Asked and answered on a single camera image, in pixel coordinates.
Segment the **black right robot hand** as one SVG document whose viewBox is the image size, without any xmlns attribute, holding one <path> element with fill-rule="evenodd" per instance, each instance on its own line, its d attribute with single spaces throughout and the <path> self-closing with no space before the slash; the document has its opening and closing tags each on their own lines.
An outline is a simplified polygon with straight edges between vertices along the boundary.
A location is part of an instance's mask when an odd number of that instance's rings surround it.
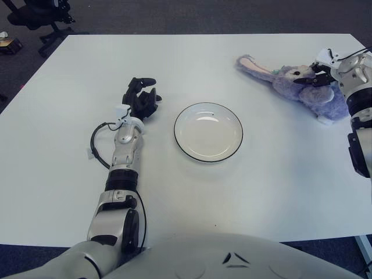
<svg viewBox="0 0 372 279">
<path fill-rule="evenodd" d="M 323 65 L 320 62 L 314 62 L 311 65 L 311 69 L 315 72 L 315 77 L 297 78 L 294 80 L 294 83 L 322 87 L 330 85 L 336 81 L 336 79 L 331 75 L 331 68 L 327 65 Z"/>
</svg>

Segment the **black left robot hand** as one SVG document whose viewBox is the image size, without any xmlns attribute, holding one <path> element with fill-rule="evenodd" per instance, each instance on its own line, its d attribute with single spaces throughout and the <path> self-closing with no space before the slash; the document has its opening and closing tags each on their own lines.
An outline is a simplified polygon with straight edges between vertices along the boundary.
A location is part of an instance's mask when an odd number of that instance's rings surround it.
<svg viewBox="0 0 372 279">
<path fill-rule="evenodd" d="M 162 97 L 157 94 L 156 88 L 153 87 L 150 92 L 143 91 L 145 87 L 155 84 L 154 78 L 132 78 L 122 99 L 122 104 L 131 108 L 130 116 L 143 120 L 157 111 L 158 102 L 162 101 Z"/>
</svg>

